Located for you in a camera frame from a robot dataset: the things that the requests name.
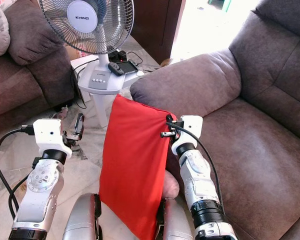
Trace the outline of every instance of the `brown couch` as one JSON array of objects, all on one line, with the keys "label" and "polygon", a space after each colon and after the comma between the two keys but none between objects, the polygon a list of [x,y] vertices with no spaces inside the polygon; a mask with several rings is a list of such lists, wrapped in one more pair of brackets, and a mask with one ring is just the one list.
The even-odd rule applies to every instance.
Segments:
[{"label": "brown couch", "polygon": [[[241,240],[300,240],[300,0],[262,1],[229,49],[159,69],[130,91],[203,116],[200,139]],[[181,184],[171,153],[167,169]]]},{"label": "brown couch", "polygon": [[30,0],[18,0],[4,14],[11,42],[0,56],[0,127],[74,97],[67,51],[40,8]]}]

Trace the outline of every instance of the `small table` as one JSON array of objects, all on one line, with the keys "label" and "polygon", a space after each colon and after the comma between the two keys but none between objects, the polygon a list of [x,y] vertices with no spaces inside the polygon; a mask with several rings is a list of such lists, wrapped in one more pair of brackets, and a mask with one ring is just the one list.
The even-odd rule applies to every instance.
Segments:
[{"label": "small table", "polygon": [[[89,55],[85,57],[81,57],[75,60],[71,61],[71,66],[73,69],[75,69],[77,66],[87,63],[89,61],[95,60],[98,56],[96,55]],[[89,64],[88,68],[94,68],[99,61],[94,61],[94,64]],[[87,64],[78,67],[75,70],[75,76],[77,77],[78,72],[85,68]],[[116,78],[115,80],[112,80],[110,78],[108,87],[106,90],[101,90],[101,89],[95,89],[89,87],[89,82],[90,82],[90,76],[85,76],[82,75],[84,70],[82,70],[79,74],[79,80],[78,80],[78,87],[81,91],[83,101],[88,102],[91,100],[90,97],[92,97],[96,114],[99,120],[99,123],[101,125],[101,128],[104,128],[108,125],[108,119],[106,116],[106,110],[104,106],[104,96],[105,95],[116,95],[120,92],[121,89],[126,88],[131,86],[134,82],[136,82],[141,76],[144,75],[142,71],[126,74],[123,76],[120,76],[119,78]]]}]

